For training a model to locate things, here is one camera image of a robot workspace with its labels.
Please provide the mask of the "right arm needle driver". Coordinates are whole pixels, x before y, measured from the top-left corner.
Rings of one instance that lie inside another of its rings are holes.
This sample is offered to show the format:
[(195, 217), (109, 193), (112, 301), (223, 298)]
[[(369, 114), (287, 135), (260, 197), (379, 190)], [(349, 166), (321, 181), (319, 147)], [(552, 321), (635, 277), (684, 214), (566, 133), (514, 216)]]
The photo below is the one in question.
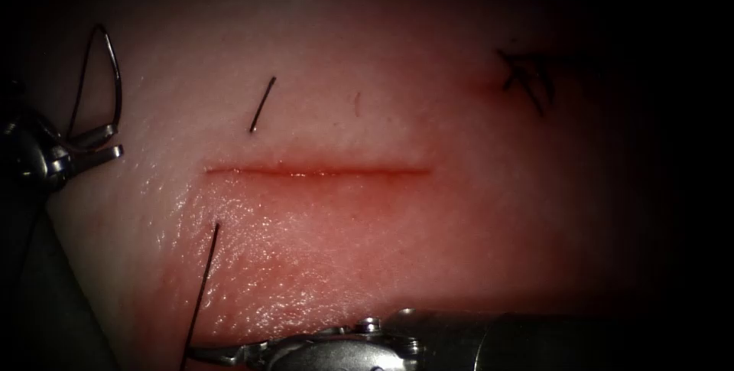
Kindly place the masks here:
[(486, 312), (404, 308), (351, 331), (287, 337), (266, 370), (474, 370), (489, 327)]

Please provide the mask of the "right arm needle driver jaw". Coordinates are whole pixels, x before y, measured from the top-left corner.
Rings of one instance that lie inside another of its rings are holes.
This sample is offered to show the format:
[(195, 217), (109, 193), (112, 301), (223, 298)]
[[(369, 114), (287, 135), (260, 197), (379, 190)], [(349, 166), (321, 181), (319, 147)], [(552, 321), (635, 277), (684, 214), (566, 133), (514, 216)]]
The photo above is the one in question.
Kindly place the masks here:
[(227, 347), (188, 346), (187, 357), (192, 360), (217, 366), (262, 368), (264, 364), (263, 356), (268, 348), (268, 341)]

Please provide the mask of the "left arm needle driver jaw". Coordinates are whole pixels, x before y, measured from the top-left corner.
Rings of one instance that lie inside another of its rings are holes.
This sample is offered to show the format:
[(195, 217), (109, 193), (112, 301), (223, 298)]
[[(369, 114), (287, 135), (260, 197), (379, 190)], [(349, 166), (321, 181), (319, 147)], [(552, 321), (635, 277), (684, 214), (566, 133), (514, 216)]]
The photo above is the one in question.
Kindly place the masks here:
[(122, 145), (101, 148), (96, 151), (76, 153), (70, 159), (70, 175), (79, 175), (100, 165), (120, 158), (124, 154)]
[(105, 124), (74, 135), (67, 142), (79, 150), (95, 150), (109, 142), (118, 131), (116, 124)]

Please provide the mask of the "left arm needle driver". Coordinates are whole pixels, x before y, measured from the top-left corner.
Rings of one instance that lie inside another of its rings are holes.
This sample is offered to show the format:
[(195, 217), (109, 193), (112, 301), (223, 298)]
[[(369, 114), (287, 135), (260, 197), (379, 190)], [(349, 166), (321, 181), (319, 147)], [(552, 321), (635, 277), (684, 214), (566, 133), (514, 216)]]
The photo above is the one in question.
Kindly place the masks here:
[(35, 113), (1, 118), (1, 173), (43, 192), (58, 191), (74, 177), (60, 134)]

